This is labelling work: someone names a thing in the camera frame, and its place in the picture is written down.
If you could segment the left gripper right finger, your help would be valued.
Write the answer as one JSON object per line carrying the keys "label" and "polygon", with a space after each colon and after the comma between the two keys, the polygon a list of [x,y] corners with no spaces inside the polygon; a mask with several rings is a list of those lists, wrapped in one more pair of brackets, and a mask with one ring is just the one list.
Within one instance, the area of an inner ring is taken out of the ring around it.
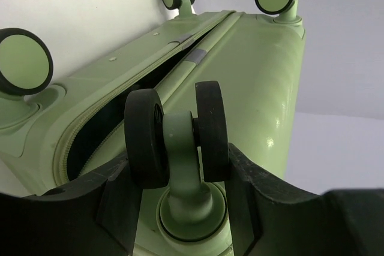
{"label": "left gripper right finger", "polygon": [[235,255],[382,255],[383,189],[295,187],[229,147]]}

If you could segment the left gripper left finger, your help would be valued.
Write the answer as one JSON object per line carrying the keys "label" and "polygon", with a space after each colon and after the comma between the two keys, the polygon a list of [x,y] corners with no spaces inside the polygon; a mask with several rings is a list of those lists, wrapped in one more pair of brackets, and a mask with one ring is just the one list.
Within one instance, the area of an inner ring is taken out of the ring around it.
{"label": "left gripper left finger", "polygon": [[1,194],[1,255],[132,255],[141,198],[126,155],[41,196]]}

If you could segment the green hard-shell suitcase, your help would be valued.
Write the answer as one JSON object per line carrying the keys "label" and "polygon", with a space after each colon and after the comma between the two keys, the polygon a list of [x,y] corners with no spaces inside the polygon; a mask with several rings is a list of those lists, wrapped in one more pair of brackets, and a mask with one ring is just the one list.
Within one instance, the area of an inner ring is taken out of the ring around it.
{"label": "green hard-shell suitcase", "polygon": [[162,2],[174,19],[57,81],[41,38],[1,29],[1,159],[41,196],[126,155],[142,189],[132,255],[235,255],[228,144],[283,176],[298,0],[255,0],[257,14]]}

